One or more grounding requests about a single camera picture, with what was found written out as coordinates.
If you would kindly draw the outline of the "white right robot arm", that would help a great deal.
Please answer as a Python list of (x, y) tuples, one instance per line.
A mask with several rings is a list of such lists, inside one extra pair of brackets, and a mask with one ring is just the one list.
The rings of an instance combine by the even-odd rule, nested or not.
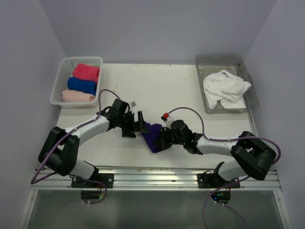
[(276, 152), (248, 131), (230, 140), (205, 138), (203, 134), (192, 132), (183, 120), (162, 127), (152, 145), (161, 151), (181, 145), (193, 155), (231, 156), (233, 160), (220, 162), (213, 171), (212, 181), (217, 187), (243, 176), (264, 180), (276, 161)]

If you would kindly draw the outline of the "pink red towel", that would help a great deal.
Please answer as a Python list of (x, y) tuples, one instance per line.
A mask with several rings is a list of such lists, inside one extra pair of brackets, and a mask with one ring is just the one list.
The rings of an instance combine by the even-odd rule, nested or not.
[(97, 66), (91, 66), (83, 63), (78, 63), (76, 68), (73, 70), (72, 75), (74, 78), (98, 82), (99, 79), (100, 68)]

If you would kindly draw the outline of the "purple towel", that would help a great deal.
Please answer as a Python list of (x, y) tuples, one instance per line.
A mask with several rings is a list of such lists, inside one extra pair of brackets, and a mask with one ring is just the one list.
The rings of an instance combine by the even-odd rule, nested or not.
[(154, 142), (157, 140), (159, 134), (161, 133), (161, 130), (163, 126), (161, 124), (150, 124), (148, 122), (144, 122), (145, 126), (148, 129), (148, 133), (142, 133), (142, 136), (149, 147), (150, 151), (152, 153), (159, 153), (161, 151), (164, 151), (165, 149), (162, 146), (156, 146)]

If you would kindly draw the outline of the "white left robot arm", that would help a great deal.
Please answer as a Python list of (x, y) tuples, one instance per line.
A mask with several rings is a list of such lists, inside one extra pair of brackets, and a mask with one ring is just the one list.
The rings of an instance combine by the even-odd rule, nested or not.
[(63, 177), (81, 177), (86, 186), (96, 186), (99, 181), (96, 168), (78, 159), (79, 147), (96, 135), (117, 127), (121, 129), (122, 137), (135, 138), (136, 132), (147, 134), (142, 111), (137, 112), (138, 120), (135, 121), (135, 114), (128, 111), (128, 107), (127, 102), (115, 99), (110, 108), (99, 111), (84, 123), (66, 129), (54, 127), (49, 132), (38, 161)]

